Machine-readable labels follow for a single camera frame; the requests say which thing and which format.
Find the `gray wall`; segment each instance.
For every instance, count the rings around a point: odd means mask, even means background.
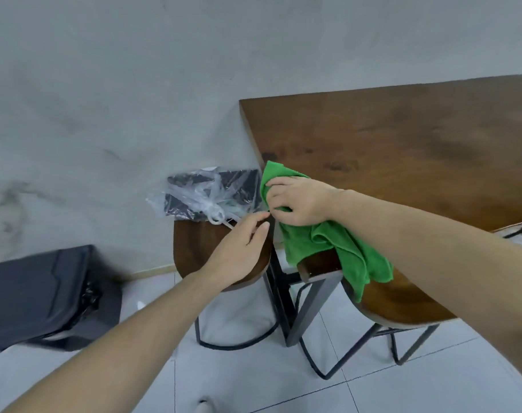
[[[0,0],[0,260],[170,264],[144,198],[252,166],[240,98],[522,73],[522,0]]]

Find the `clear plastic bag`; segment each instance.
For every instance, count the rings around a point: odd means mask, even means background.
[[[147,197],[158,214],[175,220],[209,221],[232,228],[261,207],[259,170],[228,170],[222,167],[181,173],[167,178],[162,191]]]

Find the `black trash bin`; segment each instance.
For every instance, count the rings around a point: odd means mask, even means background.
[[[92,245],[0,263],[0,351],[75,351],[120,321],[122,292]]]

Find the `floor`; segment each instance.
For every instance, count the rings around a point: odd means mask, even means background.
[[[176,282],[167,274],[128,284],[122,319]],[[219,295],[200,319],[203,339],[218,344],[247,340],[275,321],[262,281]],[[328,371],[370,326],[339,286],[307,330],[306,345]],[[399,351],[420,333],[398,334]],[[23,346],[0,354],[0,410],[72,355]],[[374,338],[329,381],[314,374],[298,346],[284,346],[280,330],[254,347],[221,352],[199,347],[191,328],[135,412],[189,413],[205,397],[222,413],[522,413],[522,377],[460,320],[441,325],[401,367],[388,336]]]

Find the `green microfiber towel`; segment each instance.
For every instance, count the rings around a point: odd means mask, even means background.
[[[308,178],[281,163],[267,162],[261,180],[261,197],[265,204],[266,194],[270,189],[265,184],[275,177],[291,176]],[[335,248],[343,276],[353,287],[357,303],[362,299],[364,286],[370,283],[370,280],[386,283],[393,279],[393,266],[387,258],[337,222],[326,221],[312,226],[290,226],[280,223],[280,228],[284,235],[286,259],[292,266],[297,266],[307,256]]]

